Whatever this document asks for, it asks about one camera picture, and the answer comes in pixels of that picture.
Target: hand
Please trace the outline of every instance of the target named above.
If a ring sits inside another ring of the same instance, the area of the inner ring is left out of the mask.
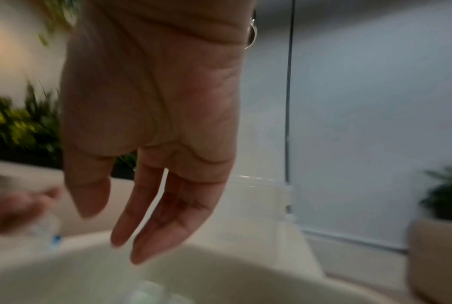
[[[65,182],[83,217],[106,206],[115,156],[138,151],[134,189],[111,236],[141,263],[211,215],[236,156],[239,86],[252,0],[86,3],[62,83]]]
[[[21,191],[1,195],[0,234],[12,234],[34,224],[59,199],[61,192],[61,188],[53,187],[40,193]]]

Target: human hand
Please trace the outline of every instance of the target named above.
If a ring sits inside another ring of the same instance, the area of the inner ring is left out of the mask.
[[[52,187],[43,192],[12,191],[0,195],[0,234],[26,229],[38,221],[61,196],[62,189]]]
[[[111,235],[141,263],[210,216],[236,156],[239,86],[254,0],[85,4],[61,83],[65,182],[83,217],[106,206],[115,156],[138,151],[134,189]]]

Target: blurred hand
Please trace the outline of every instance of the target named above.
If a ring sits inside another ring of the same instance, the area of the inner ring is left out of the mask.
[[[38,221],[61,196],[62,189],[21,191],[0,196],[0,234],[12,234]]]
[[[65,181],[83,217],[106,206],[115,156],[138,151],[111,236],[133,263],[185,241],[211,215],[236,156],[239,86],[253,0],[90,0],[62,83]]]

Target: gray wall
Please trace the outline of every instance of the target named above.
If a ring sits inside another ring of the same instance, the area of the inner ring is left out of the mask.
[[[297,2],[290,144],[306,230],[405,245],[452,165],[452,1]]]

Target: palm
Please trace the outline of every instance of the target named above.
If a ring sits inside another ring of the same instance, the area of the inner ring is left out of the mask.
[[[190,236],[223,192],[236,154],[244,37],[208,41],[87,12],[61,84],[66,184],[80,213],[94,216],[108,201],[114,157],[138,150],[135,187],[111,237],[122,245],[169,170],[161,202],[135,240],[132,259],[141,262]]]

